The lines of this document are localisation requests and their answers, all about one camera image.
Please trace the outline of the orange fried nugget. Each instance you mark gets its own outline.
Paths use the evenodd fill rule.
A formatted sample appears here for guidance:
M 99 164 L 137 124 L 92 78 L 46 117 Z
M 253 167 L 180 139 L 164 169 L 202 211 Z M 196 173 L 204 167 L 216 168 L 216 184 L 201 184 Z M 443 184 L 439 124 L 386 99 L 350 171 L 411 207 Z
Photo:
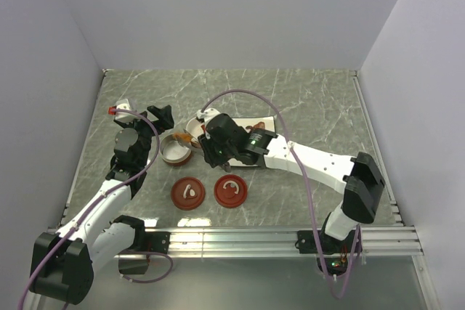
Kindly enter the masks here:
M 189 144 L 191 142 L 192 137 L 186 133 L 174 133 L 174 137 L 178 142 Z

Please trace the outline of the metal tongs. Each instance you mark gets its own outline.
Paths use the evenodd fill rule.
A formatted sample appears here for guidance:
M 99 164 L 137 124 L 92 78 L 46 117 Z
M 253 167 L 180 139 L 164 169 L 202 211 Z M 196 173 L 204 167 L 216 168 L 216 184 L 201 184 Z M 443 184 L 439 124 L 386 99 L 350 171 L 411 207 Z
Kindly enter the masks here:
M 186 147 L 191 151 L 204 156 L 203 148 L 192 135 L 184 132 L 174 132 L 173 136 L 176 139 L 176 141 L 180 143 L 183 147 Z

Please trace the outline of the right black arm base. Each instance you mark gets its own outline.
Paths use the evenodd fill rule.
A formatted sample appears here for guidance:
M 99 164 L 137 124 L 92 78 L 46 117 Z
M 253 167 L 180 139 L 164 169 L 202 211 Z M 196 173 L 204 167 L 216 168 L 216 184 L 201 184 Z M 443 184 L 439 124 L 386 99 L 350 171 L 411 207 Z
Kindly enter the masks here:
M 344 240 L 337 240 L 324 232 L 326 222 L 318 230 L 321 249 L 328 273 L 336 278 L 344 275 L 349 268 L 349 255 L 352 253 L 352 244 L 355 242 L 354 252 L 359 258 L 363 252 L 360 227 L 351 230 Z M 300 254 L 318 254 L 315 236 L 312 230 L 299 230 L 294 247 Z

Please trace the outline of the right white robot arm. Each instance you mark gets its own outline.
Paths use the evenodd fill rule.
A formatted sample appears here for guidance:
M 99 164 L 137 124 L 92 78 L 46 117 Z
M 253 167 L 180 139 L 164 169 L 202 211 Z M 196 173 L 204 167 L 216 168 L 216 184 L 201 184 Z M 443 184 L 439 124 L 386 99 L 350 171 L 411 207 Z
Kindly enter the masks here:
M 245 166 L 300 174 L 341 194 L 341 202 L 328 215 L 320 233 L 326 250 L 337 251 L 358 224 L 374 222 L 385 180 L 368 153 L 337 155 L 288 141 L 267 129 L 248 131 L 215 109 L 199 110 L 196 118 L 203 130 L 198 141 L 211 167 L 236 160 Z

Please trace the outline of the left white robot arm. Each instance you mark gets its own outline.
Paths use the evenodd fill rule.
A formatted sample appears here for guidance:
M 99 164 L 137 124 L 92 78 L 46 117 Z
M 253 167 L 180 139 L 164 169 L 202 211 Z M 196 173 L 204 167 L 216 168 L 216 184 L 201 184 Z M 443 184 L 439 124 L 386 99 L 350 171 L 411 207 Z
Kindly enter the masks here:
M 95 273 L 120 253 L 153 254 L 145 223 L 119 211 L 141 189 L 161 144 L 159 136 L 174 128 L 171 106 L 138 113 L 119 102 L 109 114 L 122 129 L 115 137 L 110 170 L 97 194 L 55 233 L 44 232 L 33 246 L 31 274 L 24 294 L 35 293 L 78 304 Z

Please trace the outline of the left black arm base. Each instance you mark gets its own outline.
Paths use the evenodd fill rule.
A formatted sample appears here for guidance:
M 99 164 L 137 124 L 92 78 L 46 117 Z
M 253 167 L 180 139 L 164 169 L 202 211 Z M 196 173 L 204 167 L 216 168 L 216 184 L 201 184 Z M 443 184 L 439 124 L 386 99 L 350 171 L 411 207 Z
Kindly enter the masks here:
M 119 216 L 114 224 L 123 224 L 134 231 L 133 243 L 119 255 L 118 270 L 121 278 L 138 284 L 149 284 L 167 277 L 174 267 L 173 259 L 168 255 L 171 233 L 167 231 L 147 231 L 141 219 L 131 216 Z M 132 275 L 144 275 L 153 256 L 166 258 L 169 268 L 161 276 L 152 280 L 137 280 Z

